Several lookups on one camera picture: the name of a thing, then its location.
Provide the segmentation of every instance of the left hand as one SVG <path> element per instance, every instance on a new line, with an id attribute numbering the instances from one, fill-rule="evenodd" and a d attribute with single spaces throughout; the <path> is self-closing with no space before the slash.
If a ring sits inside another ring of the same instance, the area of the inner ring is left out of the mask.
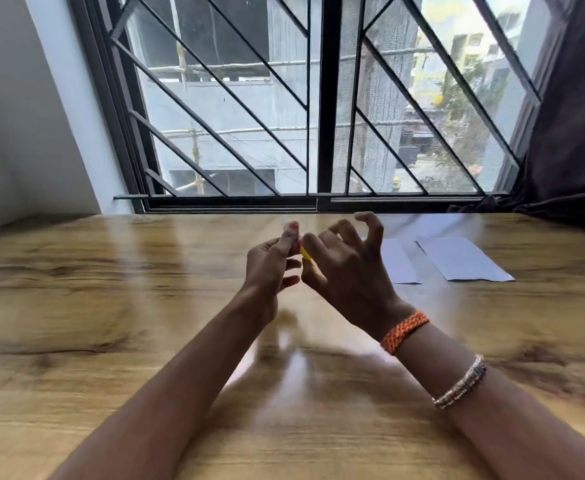
<path id="1" fill-rule="evenodd" d="M 299 254 L 299 224 L 288 222 L 281 237 L 265 241 L 248 251 L 246 281 L 240 295 L 254 301 L 259 313 L 269 323 L 277 313 L 277 293 L 301 281 L 297 275 L 283 274 L 301 267 L 301 261 L 291 258 Z"/>

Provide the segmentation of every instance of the forearm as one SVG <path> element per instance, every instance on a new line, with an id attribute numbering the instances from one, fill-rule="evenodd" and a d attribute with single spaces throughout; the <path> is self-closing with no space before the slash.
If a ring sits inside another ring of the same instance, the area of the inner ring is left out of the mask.
<path id="1" fill-rule="evenodd" d="M 432 324 L 396 357 L 433 397 L 464 375 L 474 354 Z M 535 398 L 489 368 L 481 383 L 445 410 L 504 480 L 585 480 L 585 438 Z"/>
<path id="2" fill-rule="evenodd" d="M 235 297 L 52 478 L 171 478 L 186 444 L 262 328 L 249 297 Z"/>

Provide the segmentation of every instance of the wooden table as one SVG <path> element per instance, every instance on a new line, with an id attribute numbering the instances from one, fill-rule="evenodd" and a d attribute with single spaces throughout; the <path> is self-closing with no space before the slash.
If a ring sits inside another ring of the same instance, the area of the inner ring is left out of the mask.
<path id="1" fill-rule="evenodd" d="M 289 218 L 89 217 L 0 231 L 0 479 L 45 478 L 238 290 Z M 585 231 L 517 215 L 383 216 L 397 291 L 585 434 Z M 416 236 L 464 235 L 516 282 L 446 282 Z M 492 478 L 394 359 L 300 285 L 185 455 L 197 479 Z"/>

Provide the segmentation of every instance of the white paper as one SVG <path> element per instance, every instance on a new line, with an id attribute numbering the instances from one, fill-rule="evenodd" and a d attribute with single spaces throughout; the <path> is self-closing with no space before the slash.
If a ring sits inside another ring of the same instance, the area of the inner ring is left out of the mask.
<path id="1" fill-rule="evenodd" d="M 514 281 L 510 274 L 465 237 L 418 237 L 416 241 L 448 281 Z"/>
<path id="2" fill-rule="evenodd" d="M 421 283 L 398 239 L 384 239 L 381 243 L 381 260 L 386 266 L 390 281 L 396 284 Z"/>

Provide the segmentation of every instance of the dark curtain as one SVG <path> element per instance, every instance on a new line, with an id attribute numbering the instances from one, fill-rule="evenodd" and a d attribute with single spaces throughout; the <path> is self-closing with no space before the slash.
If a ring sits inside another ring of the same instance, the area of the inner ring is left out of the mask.
<path id="1" fill-rule="evenodd" d="M 585 0 L 577 0 L 512 196 L 461 212 L 585 223 Z"/>

